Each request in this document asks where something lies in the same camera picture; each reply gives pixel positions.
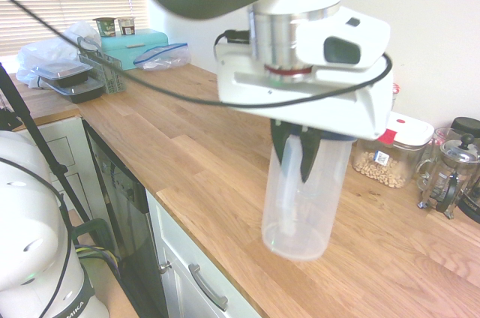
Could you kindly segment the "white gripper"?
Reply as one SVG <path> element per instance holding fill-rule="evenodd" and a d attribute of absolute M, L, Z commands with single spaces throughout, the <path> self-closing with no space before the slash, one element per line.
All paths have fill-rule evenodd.
<path fill-rule="evenodd" d="M 305 81 L 290 83 L 273 80 L 247 44 L 220 43 L 216 52 L 220 100 L 271 119 L 271 139 L 279 164 L 292 132 L 291 123 L 311 127 L 299 136 L 303 183 L 311 174 L 322 130 L 364 140 L 375 140 L 386 130 L 393 73 L 385 58 L 367 70 L 315 67 Z"/>

